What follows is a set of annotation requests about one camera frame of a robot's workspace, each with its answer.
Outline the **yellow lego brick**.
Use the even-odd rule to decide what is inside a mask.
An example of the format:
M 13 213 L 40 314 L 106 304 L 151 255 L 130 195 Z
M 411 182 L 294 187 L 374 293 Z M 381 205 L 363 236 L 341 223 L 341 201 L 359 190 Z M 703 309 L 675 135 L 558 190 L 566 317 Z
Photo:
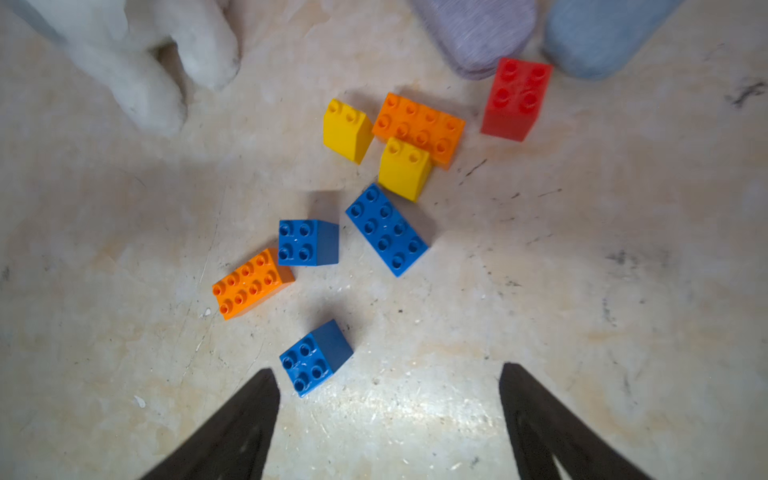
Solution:
M 407 200 L 417 202 L 431 172 L 430 154 L 396 137 L 388 139 L 378 174 L 378 183 Z
M 367 115 L 338 99 L 332 99 L 323 119 L 323 143 L 326 147 L 360 164 L 374 138 Z

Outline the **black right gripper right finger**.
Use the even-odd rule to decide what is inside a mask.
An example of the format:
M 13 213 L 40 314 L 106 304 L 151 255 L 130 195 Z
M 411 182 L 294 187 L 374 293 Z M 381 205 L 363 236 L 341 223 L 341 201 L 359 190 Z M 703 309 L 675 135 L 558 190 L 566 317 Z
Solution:
M 646 479 L 522 365 L 506 363 L 499 393 L 522 479 Z

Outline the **blue square lego brick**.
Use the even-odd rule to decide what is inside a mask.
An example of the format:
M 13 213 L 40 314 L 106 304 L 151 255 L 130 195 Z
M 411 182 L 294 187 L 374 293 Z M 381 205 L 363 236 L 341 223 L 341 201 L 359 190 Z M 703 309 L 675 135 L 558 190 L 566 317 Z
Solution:
M 277 259 L 284 266 L 324 266 L 339 262 L 339 225 L 316 220 L 281 220 Z
M 294 391 L 305 397 L 330 379 L 353 355 L 338 323 L 330 320 L 280 355 Z

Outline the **long blue lego brick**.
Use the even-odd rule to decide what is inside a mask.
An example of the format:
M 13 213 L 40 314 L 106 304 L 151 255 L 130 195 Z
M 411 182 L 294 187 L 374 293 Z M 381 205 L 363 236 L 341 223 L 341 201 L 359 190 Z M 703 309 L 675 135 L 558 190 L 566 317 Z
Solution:
M 428 244 L 376 183 L 361 193 L 346 214 L 395 277 L 402 276 L 428 250 Z

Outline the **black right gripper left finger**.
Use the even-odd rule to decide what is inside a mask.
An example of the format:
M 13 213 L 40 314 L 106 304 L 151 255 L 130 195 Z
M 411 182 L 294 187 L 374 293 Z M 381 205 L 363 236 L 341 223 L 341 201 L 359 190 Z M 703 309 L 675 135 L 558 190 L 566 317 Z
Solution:
M 270 368 L 258 371 L 146 479 L 260 479 L 280 404 Z

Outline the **long orange lego brick front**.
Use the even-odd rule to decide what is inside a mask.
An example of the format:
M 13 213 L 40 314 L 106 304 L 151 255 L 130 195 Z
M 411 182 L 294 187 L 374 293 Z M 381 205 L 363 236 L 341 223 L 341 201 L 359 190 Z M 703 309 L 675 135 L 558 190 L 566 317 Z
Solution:
M 267 248 L 212 285 L 225 320 L 248 313 L 295 281 L 290 268 L 277 260 L 278 250 Z

